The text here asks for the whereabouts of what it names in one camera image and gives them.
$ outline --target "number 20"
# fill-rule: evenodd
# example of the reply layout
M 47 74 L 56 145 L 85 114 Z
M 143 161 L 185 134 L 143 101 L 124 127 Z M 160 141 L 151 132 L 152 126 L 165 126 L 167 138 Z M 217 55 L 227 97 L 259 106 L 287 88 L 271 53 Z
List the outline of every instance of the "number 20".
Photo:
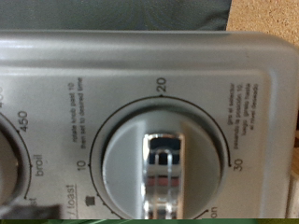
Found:
M 156 80 L 156 84 L 157 84 L 157 91 L 158 92 L 166 92 L 166 79 L 164 77 L 159 77 Z

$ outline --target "small icon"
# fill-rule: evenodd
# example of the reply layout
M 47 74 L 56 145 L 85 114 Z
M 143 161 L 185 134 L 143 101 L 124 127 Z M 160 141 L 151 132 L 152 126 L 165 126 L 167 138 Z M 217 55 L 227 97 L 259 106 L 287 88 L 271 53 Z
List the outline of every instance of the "small icon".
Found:
M 95 200 L 93 196 L 86 196 L 85 203 L 87 206 L 95 205 Z

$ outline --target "cork board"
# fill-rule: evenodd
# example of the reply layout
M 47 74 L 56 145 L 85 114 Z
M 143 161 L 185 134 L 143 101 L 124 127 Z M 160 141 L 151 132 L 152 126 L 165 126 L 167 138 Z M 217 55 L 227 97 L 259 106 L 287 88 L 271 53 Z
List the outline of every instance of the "cork board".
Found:
M 233 0 L 227 31 L 277 35 L 299 48 L 299 0 Z

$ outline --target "green surface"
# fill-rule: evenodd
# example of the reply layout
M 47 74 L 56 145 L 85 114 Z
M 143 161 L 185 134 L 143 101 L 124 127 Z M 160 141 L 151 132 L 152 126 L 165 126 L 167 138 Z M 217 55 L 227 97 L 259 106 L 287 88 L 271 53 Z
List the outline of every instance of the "green surface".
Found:
M 261 218 L 258 224 L 299 224 L 299 219 Z
M 211 218 L 198 221 L 198 224 L 258 224 L 253 218 Z

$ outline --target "silver appliance surface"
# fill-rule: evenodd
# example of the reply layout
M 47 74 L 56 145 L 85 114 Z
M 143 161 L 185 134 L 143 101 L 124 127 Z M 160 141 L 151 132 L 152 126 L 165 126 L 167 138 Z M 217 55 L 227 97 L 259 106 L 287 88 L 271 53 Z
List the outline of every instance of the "silver appliance surface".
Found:
M 285 217 L 297 75 L 258 33 L 0 32 L 0 217 L 139 218 L 143 138 L 170 131 L 184 218 Z

